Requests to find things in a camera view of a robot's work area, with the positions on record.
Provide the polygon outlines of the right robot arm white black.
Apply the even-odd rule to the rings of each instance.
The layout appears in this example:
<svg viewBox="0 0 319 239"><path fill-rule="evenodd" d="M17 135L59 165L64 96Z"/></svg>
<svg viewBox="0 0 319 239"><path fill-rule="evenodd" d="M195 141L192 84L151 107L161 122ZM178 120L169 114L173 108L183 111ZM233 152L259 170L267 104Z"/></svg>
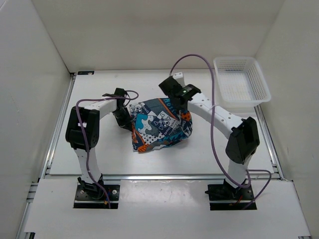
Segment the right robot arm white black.
<svg viewBox="0 0 319 239"><path fill-rule="evenodd" d="M169 97L176 110L194 113L211 126L211 146L214 157L225 175L224 194L235 199L242 193L242 188L251 185L248 164L260 144L257 123L252 117L246 119L233 115L217 106L206 97L199 88L192 84L181 85L184 79L176 80L170 76L159 84L162 92ZM229 158L228 169L221 165L214 145L214 129L218 129L228 140L225 148Z"/></svg>

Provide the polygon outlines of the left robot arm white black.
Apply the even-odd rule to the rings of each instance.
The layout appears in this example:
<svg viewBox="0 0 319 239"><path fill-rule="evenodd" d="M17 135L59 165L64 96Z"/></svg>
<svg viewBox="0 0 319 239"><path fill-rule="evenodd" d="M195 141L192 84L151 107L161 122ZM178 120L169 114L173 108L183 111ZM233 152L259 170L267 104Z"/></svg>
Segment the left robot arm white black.
<svg viewBox="0 0 319 239"><path fill-rule="evenodd" d="M135 91L116 88L114 93L106 93L98 99L80 99L71 109L65 139L80 164L78 182L93 200L104 200L105 204L110 204L110 193L105 188L95 151L100 136L100 120L112 114L120 128L132 131L132 117L127 105L138 97Z"/></svg>

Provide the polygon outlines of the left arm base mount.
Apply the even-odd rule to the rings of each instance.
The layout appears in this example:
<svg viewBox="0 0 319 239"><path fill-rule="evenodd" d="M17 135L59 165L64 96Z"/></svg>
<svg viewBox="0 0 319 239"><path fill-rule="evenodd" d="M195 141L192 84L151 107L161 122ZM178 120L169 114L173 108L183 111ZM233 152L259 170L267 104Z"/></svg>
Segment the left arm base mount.
<svg viewBox="0 0 319 239"><path fill-rule="evenodd" d="M117 209L119 205L120 185L99 183L104 191L96 184L87 184L80 177L75 193L73 208L75 209Z"/></svg>

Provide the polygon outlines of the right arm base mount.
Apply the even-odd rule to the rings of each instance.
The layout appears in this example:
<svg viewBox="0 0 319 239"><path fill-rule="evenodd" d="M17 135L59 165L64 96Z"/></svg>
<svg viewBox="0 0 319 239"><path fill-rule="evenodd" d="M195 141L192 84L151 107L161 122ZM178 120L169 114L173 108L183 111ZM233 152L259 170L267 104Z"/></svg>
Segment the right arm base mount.
<svg viewBox="0 0 319 239"><path fill-rule="evenodd" d="M251 185L233 188L224 180L222 184L208 184L205 194L209 197L210 211L257 210Z"/></svg>

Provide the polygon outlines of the colourful patterned shorts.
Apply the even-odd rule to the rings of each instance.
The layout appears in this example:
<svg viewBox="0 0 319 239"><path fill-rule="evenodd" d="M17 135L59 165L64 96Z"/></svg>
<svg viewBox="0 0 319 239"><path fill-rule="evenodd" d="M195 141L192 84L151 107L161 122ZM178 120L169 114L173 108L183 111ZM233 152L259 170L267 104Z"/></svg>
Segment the colourful patterned shorts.
<svg viewBox="0 0 319 239"><path fill-rule="evenodd" d="M138 153L170 147L192 134L192 116L176 110L169 98L155 98L129 106L132 146Z"/></svg>

